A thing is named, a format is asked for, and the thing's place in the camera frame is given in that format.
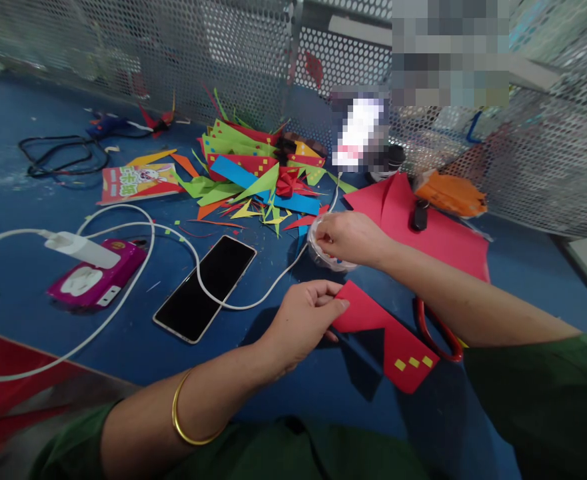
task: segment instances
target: gold bangle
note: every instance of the gold bangle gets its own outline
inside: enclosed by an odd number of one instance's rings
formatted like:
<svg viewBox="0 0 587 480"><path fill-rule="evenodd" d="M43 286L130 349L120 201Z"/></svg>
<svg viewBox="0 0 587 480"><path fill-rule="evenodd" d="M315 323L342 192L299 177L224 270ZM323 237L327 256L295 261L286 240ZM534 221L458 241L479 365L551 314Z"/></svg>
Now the gold bangle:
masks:
<svg viewBox="0 0 587 480"><path fill-rule="evenodd" d="M180 395L180 390L182 389L182 386L185 384L185 380L191 374L192 371L193 371L193 369L187 370L187 372L185 373L185 376L182 378L182 381L180 382L180 385L178 385L178 388L175 391L175 395L173 395L173 411L171 413L171 419L173 420L173 428L175 428L175 431L178 432L178 435L180 435L182 437L182 440L184 440L185 442L187 442L191 445L194 445L195 447L201 447L202 445L206 445L207 443L211 443L217 437L219 437L220 434L225 430L226 426L222 427L222 429L218 433L213 435L211 438L209 438L207 440L202 440L202 441L190 439L189 437L187 437L187 435L180 428L180 423L178 422L178 396Z"/></svg>

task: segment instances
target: white cable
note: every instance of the white cable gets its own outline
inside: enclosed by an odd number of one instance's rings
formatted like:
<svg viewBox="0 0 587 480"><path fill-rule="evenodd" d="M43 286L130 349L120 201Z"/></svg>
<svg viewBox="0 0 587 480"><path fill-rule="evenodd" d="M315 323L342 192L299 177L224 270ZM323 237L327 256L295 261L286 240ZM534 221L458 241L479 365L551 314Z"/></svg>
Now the white cable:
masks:
<svg viewBox="0 0 587 480"><path fill-rule="evenodd" d="M328 211L332 211L333 207L335 207L335 203L337 202L338 196L339 196L339 192L338 192L338 188L340 186L340 177L341 177L341 173L338 174L338 181L336 183L336 188L335 188L335 196L333 199L333 203L330 207L330 209ZM195 257L195 271L198 277L198 283L200 284L200 287L202 288L203 292L205 292L205 294L212 299L213 301L215 301L216 303L218 303L219 305L222 305L223 307L230 309L230 310L248 310L248 309L252 309L253 307L256 307L257 305L260 305L271 293L271 291L275 288L275 286L278 284L278 282L282 279L282 277L284 277L287 272L289 270L291 270L296 263L298 263L298 261L300 260L300 258L302 257L302 254L304 253L304 251L306 250L306 245L304 245L304 247L300 250L300 253L298 254L298 256L296 257L296 259L293 261L293 263L291 263L291 265L289 265L287 267L287 269L285 269L276 279L275 282L273 282L273 284L271 285L271 288L269 288L269 290L265 293L265 295L259 299L257 302L252 303L251 305L246 305L244 307L235 307L233 305L229 305L221 300L218 300L216 297L214 297L204 286L204 283L202 282L202 277L200 276L200 257L198 256L198 253L196 252L195 248L193 247L193 245L191 245L191 242L189 242L189 240L187 240L181 233L175 231L174 229L167 227L165 225L159 225L157 223L153 223L153 220L151 219L151 217L149 216L149 214L142 210L140 207L137 207L135 205L128 205L126 203L119 203L117 205L110 205L108 207L105 207L101 210L98 210L96 213L94 213L93 215L91 215L90 217L88 217L85 222L80 225L80 228L78 228L78 231L76 232L77 235L82 234L83 230L86 228L86 226L89 224L90 221L92 221L94 218L96 218L96 216L114 209L114 208L121 208L121 207L127 207L127 208L132 208L135 210L140 211L146 218L147 220L149 220L148 222L130 222L130 223L125 223L123 225L118 225L117 227L112 227L110 229L106 229L103 230L101 232L98 233L93 233L91 235L87 235L86 238L90 239L90 238L94 238L94 237L98 237L100 235L103 235L105 233L114 231L114 230L118 230L120 228L124 228L124 227L129 227L129 226L133 226L133 225L148 225L151 227L151 243L149 244L149 252L147 253L147 257L145 258L145 260L143 261L142 265L140 266L140 269L138 270L138 273L135 275L135 277L133 278L133 280L131 281L131 284L129 285L129 288L127 289L127 291L123 294L122 298L120 299L120 302L118 303L118 305L115 307L115 309L113 310L113 312L111 312L111 314L107 317L107 319L102 322L102 325L100 325L90 336L88 336L88 338L86 338L86 340L84 340L82 343L80 343L76 348L74 348L73 350L71 350L70 352L66 353L65 355L63 355L62 357L52 361L51 363L48 363L47 365L44 365L40 368L36 368L34 370L30 370L30 371L26 371L23 373L16 373L14 375L0 375L0 382L3 381L12 381L12 380L20 380L20 379L24 379L27 377L30 377L32 375L36 375L38 373L44 372L45 370L49 370L50 368L64 362L65 360L68 360L70 357L72 357L73 355L75 355L77 352L79 352L80 350L82 350L84 347L86 347L90 342L92 342L92 340L94 338L96 338L100 332L102 330L105 329L105 327L109 324L109 322L111 322L111 320L113 319L113 317L115 317L115 315L117 315L117 313L120 311L120 308L122 308L122 306L124 305L125 301L127 300L127 298L129 298L129 294L131 294L131 291L133 290L133 287L135 286L135 284L137 283L138 279L140 278L140 275L142 275L142 272L145 270L147 263L149 262L149 259L151 258L151 253L153 252L153 247L155 245L155 229L156 228L160 228L160 229L166 229L169 230L170 232L174 233L175 235L178 236L178 238L182 239L187 246L191 249L191 253L193 253L193 256ZM36 233L38 235L42 235L44 236L48 231L44 230L44 229L20 229L20 230L11 230L8 232L4 232L4 233L0 233L0 240L10 237L12 235L19 235L22 233Z"/></svg>

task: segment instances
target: book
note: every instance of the book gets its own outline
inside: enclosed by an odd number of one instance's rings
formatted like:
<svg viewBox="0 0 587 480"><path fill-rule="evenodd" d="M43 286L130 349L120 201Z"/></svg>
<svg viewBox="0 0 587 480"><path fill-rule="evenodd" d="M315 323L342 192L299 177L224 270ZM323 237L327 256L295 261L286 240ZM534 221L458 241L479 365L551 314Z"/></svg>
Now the book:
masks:
<svg viewBox="0 0 587 480"><path fill-rule="evenodd" d="M98 205L164 197L185 191L172 163L106 168L102 170L102 178L102 201Z"/></svg>

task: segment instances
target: perforated metal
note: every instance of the perforated metal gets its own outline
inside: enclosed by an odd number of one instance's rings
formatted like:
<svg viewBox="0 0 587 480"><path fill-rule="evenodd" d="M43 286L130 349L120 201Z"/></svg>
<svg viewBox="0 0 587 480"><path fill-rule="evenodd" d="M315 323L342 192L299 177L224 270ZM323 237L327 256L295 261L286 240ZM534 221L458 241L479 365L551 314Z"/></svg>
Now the perforated metal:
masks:
<svg viewBox="0 0 587 480"><path fill-rule="evenodd" d="M175 90L179 113L210 123L206 83L228 114L266 130L291 116L289 129L330 149L332 87L390 85L391 51L329 32L330 15L303 23L314 5L390 26L391 0L0 0L0 58L157 111ZM485 109L480 146L466 140L475 110L394 108L390 141L411 173L472 179L493 213L587 236L587 0L521 1L510 48L562 72L550 95L515 88L509 108Z"/></svg>

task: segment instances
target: black phone screen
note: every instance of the black phone screen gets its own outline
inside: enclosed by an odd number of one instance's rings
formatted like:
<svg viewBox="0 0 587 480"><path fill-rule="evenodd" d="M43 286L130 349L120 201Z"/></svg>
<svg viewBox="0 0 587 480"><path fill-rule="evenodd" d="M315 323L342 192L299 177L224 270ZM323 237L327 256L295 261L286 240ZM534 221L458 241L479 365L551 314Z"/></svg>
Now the black phone screen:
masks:
<svg viewBox="0 0 587 480"><path fill-rule="evenodd" d="M200 276L207 290L225 301L255 257L254 249L223 236L200 262ZM195 269L155 314L155 320L196 342L220 310L202 291Z"/></svg>

